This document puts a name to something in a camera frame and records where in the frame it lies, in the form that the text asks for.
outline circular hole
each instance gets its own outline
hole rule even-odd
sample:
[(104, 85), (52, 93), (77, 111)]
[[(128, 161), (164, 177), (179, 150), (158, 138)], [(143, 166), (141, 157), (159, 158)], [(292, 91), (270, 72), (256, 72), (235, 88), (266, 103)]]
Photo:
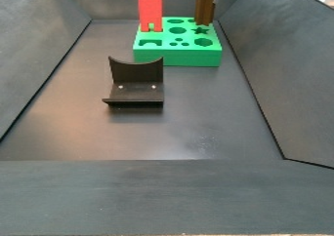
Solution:
[(214, 43), (207, 38), (198, 38), (198, 39), (195, 39), (195, 44), (200, 45), (202, 47), (207, 47), (207, 46), (212, 45)]
[(174, 33), (174, 34), (183, 34), (183, 33), (186, 33), (186, 31), (187, 30), (184, 28), (182, 28), (182, 27), (170, 28), (170, 32)]
[(184, 22), (183, 20), (167, 20), (170, 23), (182, 23)]

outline red block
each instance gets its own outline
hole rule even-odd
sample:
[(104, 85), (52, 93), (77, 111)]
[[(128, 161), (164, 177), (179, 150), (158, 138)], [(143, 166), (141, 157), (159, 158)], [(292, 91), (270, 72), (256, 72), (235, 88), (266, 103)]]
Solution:
[(147, 32), (151, 23), (154, 31), (162, 31), (162, 0), (139, 0), (139, 22), (140, 31)]

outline star-shaped hole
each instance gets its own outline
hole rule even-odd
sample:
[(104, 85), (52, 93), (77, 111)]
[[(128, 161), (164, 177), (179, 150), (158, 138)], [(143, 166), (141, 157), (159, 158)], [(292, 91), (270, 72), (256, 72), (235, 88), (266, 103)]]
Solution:
[(192, 29), (195, 34), (207, 34), (208, 29), (203, 29), (202, 27), (198, 27), (196, 29)]

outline green foam block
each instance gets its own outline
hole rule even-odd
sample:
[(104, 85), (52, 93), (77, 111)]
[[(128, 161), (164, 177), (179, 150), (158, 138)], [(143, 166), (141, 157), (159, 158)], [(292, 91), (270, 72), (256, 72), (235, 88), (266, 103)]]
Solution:
[(219, 66), (222, 51), (212, 24), (195, 25), (192, 18), (163, 18), (163, 32), (139, 30), (133, 43), (135, 62), (163, 57), (175, 66)]

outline black holder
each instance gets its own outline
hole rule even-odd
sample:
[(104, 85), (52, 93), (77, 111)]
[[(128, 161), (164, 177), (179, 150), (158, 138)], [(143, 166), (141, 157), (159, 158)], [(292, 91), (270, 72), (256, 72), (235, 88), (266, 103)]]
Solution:
[(163, 58), (147, 63), (127, 63), (109, 57), (113, 79), (108, 105), (163, 105)]

